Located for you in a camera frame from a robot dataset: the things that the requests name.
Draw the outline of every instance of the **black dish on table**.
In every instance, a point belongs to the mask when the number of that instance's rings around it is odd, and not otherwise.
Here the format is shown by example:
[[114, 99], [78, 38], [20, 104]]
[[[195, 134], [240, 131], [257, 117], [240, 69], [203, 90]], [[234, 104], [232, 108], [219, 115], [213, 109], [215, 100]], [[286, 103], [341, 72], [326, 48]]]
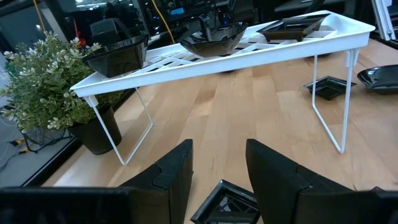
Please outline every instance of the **black dish on table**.
[[256, 224], [259, 218], [260, 211], [254, 194], [221, 180], [191, 217], [191, 221], [195, 224]]
[[357, 77], [367, 89], [379, 94], [398, 93], [398, 65], [387, 65], [363, 70]]
[[[312, 82], [304, 86], [312, 93]], [[331, 100], [346, 92], [347, 81], [335, 77], [326, 76], [317, 80], [315, 85], [315, 94], [326, 100]]]
[[201, 57], [228, 55], [241, 40], [248, 27], [245, 22], [235, 22], [195, 32], [181, 41], [181, 45]]
[[82, 61], [108, 78], [138, 70], [144, 64], [148, 38], [148, 35], [139, 35], [107, 45], [82, 58]]
[[329, 15], [286, 18], [276, 21], [257, 32], [262, 34], [268, 42], [272, 40], [297, 40], [300, 42], [313, 31], [319, 30], [321, 23]]

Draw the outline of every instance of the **shelf grid top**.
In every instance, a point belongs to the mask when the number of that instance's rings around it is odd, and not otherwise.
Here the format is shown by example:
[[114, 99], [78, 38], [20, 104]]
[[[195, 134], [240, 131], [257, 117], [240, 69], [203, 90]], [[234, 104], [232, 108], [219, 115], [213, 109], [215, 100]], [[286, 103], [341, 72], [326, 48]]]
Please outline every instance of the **shelf grid top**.
[[[297, 42], [296, 40], [273, 40], [268, 42], [262, 34], [257, 33], [256, 31], [272, 23], [269, 22], [267, 24], [248, 27], [243, 38], [239, 41], [239, 44], [235, 46], [232, 52], [226, 55], [203, 58], [187, 51], [180, 44], [175, 44], [148, 51], [144, 66], [140, 70], [125, 73], [112, 78], [107, 78], [102, 74], [95, 72], [71, 87], [71, 90], [76, 91], [78, 96], [89, 96], [152, 83], [166, 82], [197, 75], [205, 75], [213, 72], [222, 72], [237, 68], [300, 58], [302, 55], [309, 56], [336, 52], [350, 49], [350, 47], [352, 49], [368, 44], [369, 33], [374, 30], [373, 26], [329, 11], [313, 12], [308, 15], [325, 13], [330, 13], [330, 15], [322, 22], [320, 30], [314, 31], [310, 35], [306, 36], [302, 42]], [[353, 42], [352, 39], [348, 39], [349, 37], [354, 36], [356, 36], [357, 41]], [[330, 44], [335, 45], [335, 50], [330, 48]], [[296, 48], [293, 51], [293, 47], [295, 46], [304, 46], [304, 48]], [[250, 60], [250, 57], [252, 58], [255, 55], [258, 55], [256, 59], [265, 56], [275, 57], [275, 59], [270, 60], [268, 58], [262, 62], [258, 61], [253, 63], [254, 60]], [[239, 58], [239, 61], [231, 61], [232, 58]], [[240, 62], [240, 65], [237, 66], [233, 62]], [[178, 74], [181, 72], [186, 73], [187, 71], [192, 72], [193, 75], [184, 76]], [[174, 74], [170, 75], [170, 78], [164, 77], [171, 72], [174, 72]]]

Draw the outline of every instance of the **black equipment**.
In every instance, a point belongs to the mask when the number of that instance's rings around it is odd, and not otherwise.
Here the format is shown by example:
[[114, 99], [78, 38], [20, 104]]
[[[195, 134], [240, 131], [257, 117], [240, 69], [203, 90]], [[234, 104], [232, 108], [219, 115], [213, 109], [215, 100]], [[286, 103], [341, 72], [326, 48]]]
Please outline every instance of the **black equipment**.
[[246, 163], [266, 224], [398, 223], [398, 192], [355, 192], [254, 139]]
[[185, 140], [118, 188], [0, 189], [0, 223], [182, 224], [192, 159], [192, 140]]

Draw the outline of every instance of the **black tray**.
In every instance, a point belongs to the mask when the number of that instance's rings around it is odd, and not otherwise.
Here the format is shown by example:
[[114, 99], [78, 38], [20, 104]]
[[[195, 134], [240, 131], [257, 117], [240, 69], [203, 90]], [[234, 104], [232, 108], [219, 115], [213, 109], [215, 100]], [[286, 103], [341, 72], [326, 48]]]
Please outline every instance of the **black tray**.
[[369, 68], [359, 72], [358, 79], [366, 88], [379, 94], [398, 93], [398, 65]]
[[221, 25], [213, 30], [195, 32], [180, 44], [201, 57], [228, 56], [241, 40], [247, 27], [248, 24], [245, 22]]
[[268, 42], [272, 40], [297, 40], [300, 42], [313, 31], [319, 30], [322, 21], [329, 15], [286, 18], [276, 21], [257, 32], [262, 34]]
[[108, 78], [132, 72], [144, 64], [148, 39], [147, 34], [131, 37], [95, 50], [81, 60]]
[[221, 180], [192, 216], [196, 224], [248, 223], [260, 218], [257, 200], [252, 192]]
[[[312, 93], [312, 82], [304, 86]], [[334, 97], [346, 92], [347, 81], [335, 77], [326, 76], [316, 82], [315, 94], [326, 100], [331, 100]]]

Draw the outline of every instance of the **potted plant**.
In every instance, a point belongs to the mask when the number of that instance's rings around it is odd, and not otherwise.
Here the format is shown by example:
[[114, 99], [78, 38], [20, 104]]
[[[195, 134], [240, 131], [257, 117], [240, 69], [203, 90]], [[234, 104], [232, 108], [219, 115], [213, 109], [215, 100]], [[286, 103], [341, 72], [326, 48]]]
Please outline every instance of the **potted plant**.
[[[14, 120], [23, 133], [33, 128], [68, 128], [93, 154], [110, 151], [113, 147], [93, 109], [70, 91], [72, 85], [93, 73], [81, 58], [100, 46], [81, 47], [77, 38], [65, 43], [51, 32], [45, 36], [33, 49], [21, 44], [18, 54], [4, 52], [9, 63], [3, 78], [9, 84], [0, 95], [12, 99], [12, 109], [4, 109], [3, 116]], [[120, 96], [121, 92], [97, 96], [99, 112], [115, 144], [120, 143], [121, 135], [112, 104]]]

